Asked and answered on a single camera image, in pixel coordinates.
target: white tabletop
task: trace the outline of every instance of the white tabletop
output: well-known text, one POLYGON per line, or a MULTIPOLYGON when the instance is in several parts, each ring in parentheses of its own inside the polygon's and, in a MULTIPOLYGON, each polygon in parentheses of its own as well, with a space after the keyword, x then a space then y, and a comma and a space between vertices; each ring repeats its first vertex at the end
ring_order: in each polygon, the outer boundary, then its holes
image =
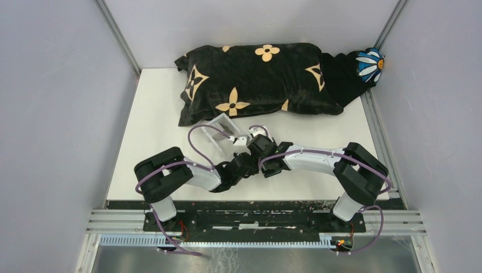
MULTIPOLYGON (((186 85, 186 72, 174 68, 144 69, 132 104, 126 131, 120 146, 108 200, 143 200, 134 191, 137 179, 134 166, 142 160, 173 146, 191 160, 207 164, 189 146, 190 127, 178 127, 181 109, 180 98, 186 85)), ((376 155, 363 105, 358 98, 351 102, 341 115, 298 115, 284 111, 257 117, 233 119, 248 133, 249 125, 263 124, 278 143, 293 142, 306 147, 346 147, 358 142, 376 155)), ((208 142, 201 129, 192 133, 194 145, 215 164, 222 157, 208 142)), ((343 188, 334 176, 309 171, 283 171, 269 179, 262 175, 242 179, 227 192, 210 193, 202 188, 183 185, 172 194, 174 200, 336 200, 343 188)), ((385 193, 379 199, 388 199, 385 193)))

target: gray floor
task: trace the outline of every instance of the gray floor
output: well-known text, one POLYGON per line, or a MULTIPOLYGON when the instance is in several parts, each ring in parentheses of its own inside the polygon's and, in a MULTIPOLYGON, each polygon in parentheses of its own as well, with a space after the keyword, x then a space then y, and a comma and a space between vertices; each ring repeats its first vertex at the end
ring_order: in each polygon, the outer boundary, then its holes
MULTIPOLYGON (((372 238, 355 238, 355 248, 372 238)), ((100 247, 94 272, 420 272, 409 237, 385 237, 369 250, 337 257, 326 249, 192 249, 204 257, 165 255, 151 247, 100 247)))

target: black cloth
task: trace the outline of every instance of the black cloth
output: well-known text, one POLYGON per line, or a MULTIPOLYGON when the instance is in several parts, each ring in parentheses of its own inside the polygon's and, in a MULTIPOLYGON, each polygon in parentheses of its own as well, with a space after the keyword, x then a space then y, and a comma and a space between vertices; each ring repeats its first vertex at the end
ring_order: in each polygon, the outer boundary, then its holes
POLYGON ((338 115, 370 86, 358 76, 357 52, 332 57, 309 43, 196 48, 175 61, 188 72, 179 126, 226 113, 338 115))

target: blue flower design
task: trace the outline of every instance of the blue flower design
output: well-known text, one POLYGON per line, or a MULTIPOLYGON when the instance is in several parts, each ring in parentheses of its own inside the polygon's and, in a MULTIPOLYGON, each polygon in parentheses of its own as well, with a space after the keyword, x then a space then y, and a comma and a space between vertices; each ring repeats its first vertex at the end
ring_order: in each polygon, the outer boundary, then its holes
POLYGON ((356 60, 358 61, 358 76, 364 82, 373 79, 373 82, 377 83, 384 62, 384 56, 380 51, 371 48, 368 52, 359 52, 356 60))

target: white wall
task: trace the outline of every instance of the white wall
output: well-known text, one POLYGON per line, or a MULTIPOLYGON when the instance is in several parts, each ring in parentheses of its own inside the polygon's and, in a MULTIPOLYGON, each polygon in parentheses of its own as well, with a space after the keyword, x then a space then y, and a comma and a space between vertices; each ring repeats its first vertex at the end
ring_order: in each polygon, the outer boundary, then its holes
POLYGON ((373 90, 442 272, 480 272, 481 1, 409 1, 373 90))
POLYGON ((311 42, 323 52, 374 45, 397 0, 106 0, 142 68, 174 67, 211 44, 311 42))
POLYGON ((72 272, 136 77, 93 1, 2 1, 0 37, 0 272, 72 272))

